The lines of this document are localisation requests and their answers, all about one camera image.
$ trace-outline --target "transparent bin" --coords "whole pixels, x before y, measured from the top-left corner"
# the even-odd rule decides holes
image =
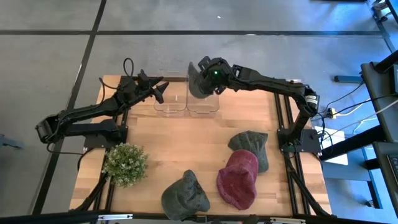
[[[183,114],[187,107],[187,79],[179,71],[166,71],[161,74],[164,82],[170,82],[163,93],[162,104],[155,101],[155,110],[165,114]]]
[[[187,75],[187,109],[190,112],[198,113],[198,114],[208,114],[212,112],[218,111],[220,108],[218,95],[212,94],[207,96],[206,98],[199,99],[194,97],[189,91],[189,83],[195,80],[195,76],[199,75],[199,73],[191,73]]]

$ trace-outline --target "metal bracket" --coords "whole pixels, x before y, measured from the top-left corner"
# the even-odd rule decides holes
[[[132,219],[132,214],[98,215],[98,221]]]
[[[289,130],[285,128],[278,129],[278,141],[279,145],[282,147],[287,143],[287,136]],[[319,140],[317,138],[317,131],[314,129],[304,129],[301,135],[301,145],[295,145],[294,147],[282,147],[280,150],[283,152],[315,152],[318,153],[321,151],[321,147],[319,144]]]
[[[271,217],[271,223],[284,223],[284,224],[305,224],[305,220],[296,218],[274,218]]]

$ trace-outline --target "green plant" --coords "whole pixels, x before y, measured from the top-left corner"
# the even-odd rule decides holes
[[[130,187],[146,177],[147,159],[143,147],[121,143],[106,153],[102,172],[107,172],[118,187]]]

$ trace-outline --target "black cable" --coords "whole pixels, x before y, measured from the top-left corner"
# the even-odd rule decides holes
[[[293,147],[294,147],[294,154],[293,154],[293,156],[292,157],[286,157],[285,156],[285,154],[281,151],[281,150],[279,150],[279,152],[282,154],[282,156],[284,156],[285,158],[287,158],[287,159],[292,159],[292,158],[294,158],[295,156],[296,156],[296,154],[297,154],[297,148],[296,148],[296,146],[294,145],[294,144],[292,144],[293,145]]]
[[[321,137],[321,141],[323,141],[323,135],[325,133],[325,118],[320,113],[318,113],[318,114],[319,114],[319,116],[321,116],[321,120],[322,120],[322,137]]]
[[[131,72],[130,72],[130,75],[127,73],[127,70],[126,70],[126,62],[127,62],[127,61],[130,61],[130,62],[131,62]],[[132,74],[134,73],[134,62],[132,61],[131,58],[126,58],[126,59],[124,59],[124,61],[123,61],[123,70],[124,70],[124,73],[125,73],[127,76],[132,77]]]
[[[332,101],[332,102],[330,102],[330,103],[328,103],[327,105],[326,105],[326,108],[325,108],[325,110],[323,110],[321,113],[324,113],[325,111],[327,111],[328,110],[328,106],[329,105],[331,105],[332,103],[334,103],[334,102],[337,102],[337,101],[339,101],[339,100],[341,100],[341,99],[343,99],[344,97],[346,97],[346,96],[348,96],[348,95],[350,95],[350,94],[352,94],[353,92],[355,92],[357,89],[359,89],[363,84],[364,84],[365,82],[364,81],[362,81],[360,84],[359,84],[359,86],[357,86],[353,91],[351,91],[351,92],[349,92],[349,93],[347,93],[347,94],[345,94],[344,96],[342,96],[342,97],[340,97],[340,98],[338,98],[337,100],[335,100],[335,101]]]
[[[363,104],[363,103],[367,103],[367,102],[370,102],[370,101],[375,101],[375,100],[378,100],[378,99],[381,99],[381,98],[385,98],[385,97],[389,97],[389,96],[396,96],[396,95],[398,95],[398,93],[393,93],[393,94],[390,94],[390,95],[379,96],[379,97],[376,97],[376,98],[373,98],[373,99],[370,99],[370,100],[365,100],[365,101],[362,101],[362,102],[360,102],[360,103],[356,103],[356,104],[354,104],[354,105],[348,106],[348,107],[346,107],[346,108],[340,110],[339,112],[336,112],[336,113],[332,114],[331,116],[334,116],[334,115],[336,115],[336,114],[338,114],[338,113],[340,113],[340,112],[343,112],[344,110],[348,110],[348,109],[350,109],[350,108],[353,108],[354,106],[358,106],[358,105],[361,105],[361,104]],[[321,118],[313,119],[313,120],[311,120],[311,121],[319,121],[320,119],[321,119]]]
[[[329,134],[329,132],[327,132],[327,131],[325,131],[325,130],[323,130],[323,132],[321,133],[321,147],[322,147],[322,150],[323,150],[323,144],[322,144],[322,142],[323,142],[323,137],[325,136],[325,133],[328,134],[329,139],[330,139],[331,151],[328,152],[328,153],[331,154],[331,153],[333,152],[333,140],[331,139],[331,135]]]
[[[83,155],[82,153],[77,153],[77,152],[54,152],[54,151],[51,151],[50,149],[49,149],[49,147],[50,147],[50,145],[51,145],[52,143],[50,143],[50,144],[47,144],[47,147],[46,147],[46,149],[47,149],[47,151],[49,152],[49,153],[54,153],[54,154],[69,154],[69,155]]]
[[[130,74],[128,74],[128,72],[127,72],[127,70],[126,70],[126,62],[127,62],[127,61],[130,61],[130,62],[131,62],[131,72],[130,72]],[[103,86],[106,86],[106,87],[108,87],[108,88],[110,88],[110,89],[112,89],[112,90],[117,90],[118,88],[124,88],[124,87],[126,87],[126,86],[132,81],[132,75],[133,75],[133,73],[134,73],[134,62],[132,61],[131,58],[128,57],[128,58],[124,59],[124,61],[123,61],[123,70],[124,70],[124,73],[125,73],[128,77],[131,78],[131,80],[130,80],[129,82],[125,83],[123,86],[118,86],[118,87],[109,86],[109,85],[107,85],[107,84],[104,82],[104,80],[103,80],[102,78],[98,78],[98,79],[99,79],[99,81],[102,83]]]
[[[77,171],[79,172],[79,170],[80,170],[80,162],[81,162],[81,160],[83,159],[83,157],[85,156],[85,155],[87,155],[89,152],[91,152],[91,150],[93,150],[94,148],[88,148],[87,149],[87,151],[85,152],[85,153],[83,153],[81,156],[80,156],[80,158],[79,158],[79,160],[77,161]]]

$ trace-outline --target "wooden table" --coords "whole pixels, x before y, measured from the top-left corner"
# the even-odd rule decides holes
[[[104,76],[105,83],[116,86],[120,76]],[[164,93],[173,92],[167,89]],[[106,89],[106,98],[114,90]],[[190,116],[186,111],[183,116],[165,117],[154,109],[154,98],[133,106],[129,112],[127,141],[130,144],[144,146],[150,156],[147,178],[137,185],[121,189],[116,188],[111,206],[112,212],[129,213],[164,213],[160,198],[163,191],[180,179],[187,169],[194,171],[200,185],[210,201],[209,215],[277,215],[290,216],[289,188],[285,173],[285,164],[279,152],[276,130],[278,119],[273,93],[265,91],[225,90],[220,95],[220,108],[211,116]],[[294,118],[298,109],[291,99]],[[100,122],[108,117],[93,120]],[[232,150],[227,144],[231,137],[243,131],[252,130],[268,134],[266,153],[269,170],[259,174],[256,181],[257,198],[251,207],[239,211],[225,203],[216,188],[218,171],[225,167]],[[331,212],[329,199],[323,180],[319,161],[311,154],[301,153],[305,183],[317,202],[327,212]],[[104,149],[95,149],[87,154],[80,166],[70,208],[79,206],[98,182]],[[104,208],[108,184],[103,190],[100,208]],[[298,209],[303,213],[300,191],[296,186]]]

